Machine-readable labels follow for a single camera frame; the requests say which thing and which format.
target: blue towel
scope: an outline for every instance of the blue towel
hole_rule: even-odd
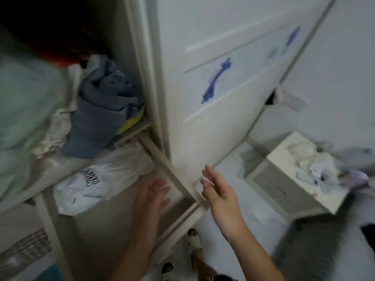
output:
[[[72,129],[62,148],[65,156],[91,159],[105,147],[129,118],[143,106],[140,92],[127,75],[105,55],[99,67],[84,79],[78,89],[77,111]]]

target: white floor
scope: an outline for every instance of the white floor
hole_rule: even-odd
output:
[[[260,162],[260,154],[255,152],[249,144],[242,143],[215,169],[236,191],[241,212],[248,227],[265,250],[272,254],[287,231],[288,224],[244,181],[244,175],[254,167],[254,162],[256,164]],[[206,213],[194,227],[202,237],[207,263],[219,273],[232,276],[239,281],[245,280],[236,256],[218,230],[211,213]],[[190,270],[184,241],[179,241],[175,245],[171,260],[176,267],[177,280],[196,280],[196,275]],[[160,280],[160,269],[149,273],[142,280]]]

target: gray fabric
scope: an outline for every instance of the gray fabric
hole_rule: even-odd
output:
[[[67,74],[0,30],[0,198],[21,191],[30,177],[30,150],[50,116],[64,106]]]
[[[78,89],[72,130],[62,148],[65,156],[91,159],[110,145],[125,121],[142,107],[141,95],[130,79],[105,55],[93,55],[87,66],[99,66]]]

